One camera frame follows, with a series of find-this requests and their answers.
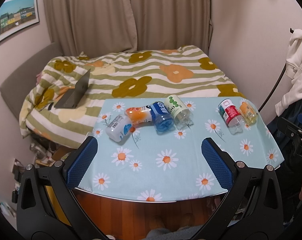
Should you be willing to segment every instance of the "blue gripper pad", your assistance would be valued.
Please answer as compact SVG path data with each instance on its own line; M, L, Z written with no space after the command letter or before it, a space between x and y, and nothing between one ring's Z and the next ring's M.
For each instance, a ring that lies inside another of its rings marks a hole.
M230 190L233 185L232 172L207 139L202 141L201 151L220 186Z
M66 181L67 187L69 189L78 187L85 172L89 168L93 158L95 157L98 151L98 141L94 137L88 137L76 150L74 153L71 153L67 159L67 161L71 160L71 166L63 171L64 179Z

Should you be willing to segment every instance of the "gray headboard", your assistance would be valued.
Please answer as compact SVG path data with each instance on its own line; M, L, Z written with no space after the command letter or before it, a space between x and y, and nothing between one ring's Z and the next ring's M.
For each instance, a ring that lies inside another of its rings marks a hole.
M20 65L1 84L1 96L17 120L25 97L36 86L36 75L51 59L62 55L59 45L52 43Z

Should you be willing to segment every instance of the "white hoodie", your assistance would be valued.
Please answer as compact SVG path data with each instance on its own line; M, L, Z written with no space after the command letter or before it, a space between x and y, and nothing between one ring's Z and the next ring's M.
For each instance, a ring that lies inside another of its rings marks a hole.
M302 30L296 29L291 36L286 56L285 74L292 79L292 88L282 100L275 105L275 111L280 116L288 106L302 99Z

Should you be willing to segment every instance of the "laptop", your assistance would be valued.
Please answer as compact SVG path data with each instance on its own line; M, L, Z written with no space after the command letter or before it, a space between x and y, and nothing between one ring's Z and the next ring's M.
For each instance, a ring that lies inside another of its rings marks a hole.
M90 70L87 71L75 84L74 89L68 89L67 92L56 103L55 108L74 109L80 102L89 86Z

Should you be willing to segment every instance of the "picture frame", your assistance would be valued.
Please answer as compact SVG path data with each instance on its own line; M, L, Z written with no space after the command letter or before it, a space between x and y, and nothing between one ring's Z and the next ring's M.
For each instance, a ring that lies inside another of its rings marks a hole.
M0 42L39 22L37 0L5 0L0 7Z

